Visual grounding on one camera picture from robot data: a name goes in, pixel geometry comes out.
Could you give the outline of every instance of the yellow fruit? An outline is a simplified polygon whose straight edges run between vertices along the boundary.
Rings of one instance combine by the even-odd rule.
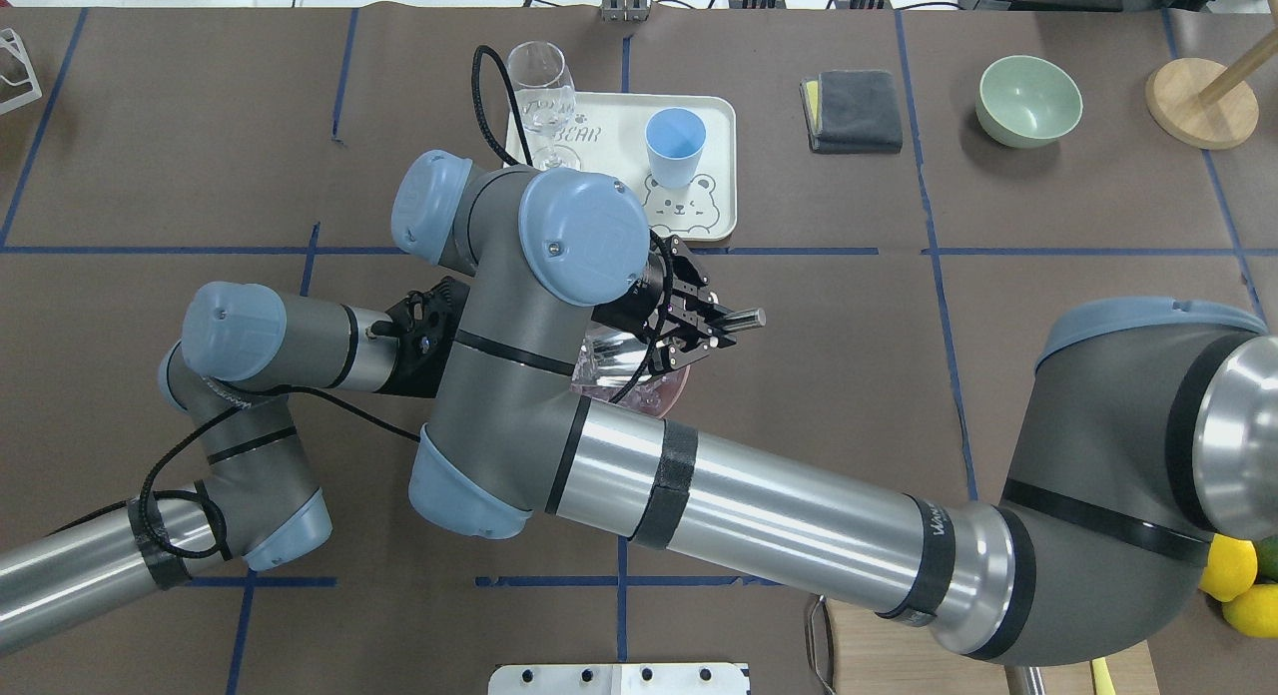
[[[1228,603],[1256,583],[1256,547],[1250,540],[1217,535],[1206,556],[1199,590]]]
[[[1224,620],[1250,638],[1278,638],[1278,585],[1256,585],[1220,606]]]

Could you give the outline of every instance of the gray cloth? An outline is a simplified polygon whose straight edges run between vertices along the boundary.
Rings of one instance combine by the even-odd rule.
[[[817,153],[900,153],[901,114],[886,70],[827,70],[817,77],[817,112],[804,80],[808,141]]]

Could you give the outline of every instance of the brown table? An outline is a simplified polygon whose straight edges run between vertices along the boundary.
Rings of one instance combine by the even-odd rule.
[[[705,259],[727,303],[769,322],[694,367],[674,416],[707,432],[941,502],[993,500],[1068,308],[1154,294],[1278,313],[1278,72],[1252,80],[1250,143],[1214,157],[1164,135],[1141,95],[1173,41],[1228,61],[1268,17],[597,18],[0,9],[47,95],[0,116],[0,549],[134,493],[189,431],[155,367],[202,282],[385,308],[442,276],[395,254],[389,204],[423,149],[498,166],[470,109],[481,41],[553,40],[580,89],[734,103],[739,227]],[[1068,139],[1013,153],[980,134],[976,78],[1008,52],[1079,80]],[[829,68],[897,75],[902,153],[808,152],[799,80]],[[410,429],[429,414],[351,400]],[[805,594],[544,516],[511,542],[450,535],[404,496],[412,445],[313,400],[294,413],[327,546],[261,575],[222,566],[23,650],[0,692],[483,692],[501,663],[619,658],[749,662],[754,692],[818,692]],[[1151,650],[1167,695],[1255,691],[1278,655],[1201,599]]]

